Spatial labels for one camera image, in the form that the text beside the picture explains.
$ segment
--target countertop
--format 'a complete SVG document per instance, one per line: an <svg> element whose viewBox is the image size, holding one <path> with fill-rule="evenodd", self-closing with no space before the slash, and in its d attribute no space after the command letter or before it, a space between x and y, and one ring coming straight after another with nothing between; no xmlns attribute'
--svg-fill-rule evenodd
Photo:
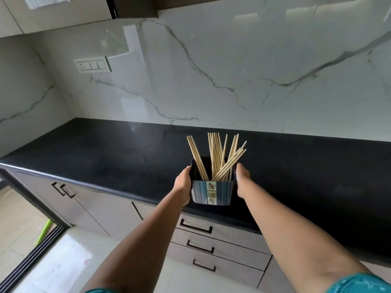
<svg viewBox="0 0 391 293"><path fill-rule="evenodd" d="M75 118L0 159L0 167L158 204L207 132L247 140L241 162L275 198L355 254L391 263L391 142ZM244 201L184 212L260 232Z"/></svg>

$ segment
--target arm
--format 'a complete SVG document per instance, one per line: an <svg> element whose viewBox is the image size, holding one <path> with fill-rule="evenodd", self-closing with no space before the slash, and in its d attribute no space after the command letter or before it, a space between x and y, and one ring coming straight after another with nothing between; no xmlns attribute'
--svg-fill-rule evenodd
<svg viewBox="0 0 391 293"><path fill-rule="evenodd" d="M118 293L152 293L182 207L190 201L190 167L176 178L172 191L154 212L107 256L82 292L106 288Z"/></svg>
<svg viewBox="0 0 391 293"><path fill-rule="evenodd" d="M299 293L324 293L336 281L370 271L318 226L292 211L236 169L238 195L252 216L282 271Z"/></svg>

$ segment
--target square container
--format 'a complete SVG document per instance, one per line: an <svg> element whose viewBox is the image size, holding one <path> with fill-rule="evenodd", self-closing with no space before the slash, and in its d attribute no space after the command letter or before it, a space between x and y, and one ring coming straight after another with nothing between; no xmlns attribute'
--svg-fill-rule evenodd
<svg viewBox="0 0 391 293"><path fill-rule="evenodd" d="M201 160L208 178L212 179L212 161L210 157L201 157ZM233 166L232 181L229 182L202 181L194 159L192 159L191 165L192 168L189 175L192 180L191 192L193 201L204 205L229 206L233 190L237 191L236 164Z"/></svg>

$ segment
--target bundle of chopsticks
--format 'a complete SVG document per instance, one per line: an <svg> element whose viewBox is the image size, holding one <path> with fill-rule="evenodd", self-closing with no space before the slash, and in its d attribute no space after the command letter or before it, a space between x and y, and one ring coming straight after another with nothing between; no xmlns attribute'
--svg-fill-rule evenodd
<svg viewBox="0 0 391 293"><path fill-rule="evenodd" d="M219 133L215 133L215 132L208 133L209 151L210 151L210 158L212 162L212 179L209 180L209 177L205 170L205 166L201 160L200 154L198 152L193 137L192 136L187 137L187 141L189 142L190 149L193 153L195 163L198 167L198 171L203 181L231 181L232 180L233 166L236 164L239 158L241 158L242 155L246 152L244 146L246 145L247 141L244 142L242 147L237 149L239 134L235 135L233 137L231 150L228 155L227 162L225 162L227 140L228 140L228 135L225 136L224 146L222 146Z"/></svg>

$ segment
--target hand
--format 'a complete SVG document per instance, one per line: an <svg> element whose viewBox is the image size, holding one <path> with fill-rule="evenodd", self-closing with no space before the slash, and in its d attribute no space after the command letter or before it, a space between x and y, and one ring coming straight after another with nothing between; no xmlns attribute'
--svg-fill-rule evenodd
<svg viewBox="0 0 391 293"><path fill-rule="evenodd" d="M175 179L173 190L179 192L183 198L183 205L187 205L190 201L190 188L192 181L190 180L189 172L191 166L185 167L185 169Z"/></svg>
<svg viewBox="0 0 391 293"><path fill-rule="evenodd" d="M243 198L244 191L242 186L246 180L251 180L250 172L241 163L238 163L236 165L236 181L238 183L238 196L240 198Z"/></svg>

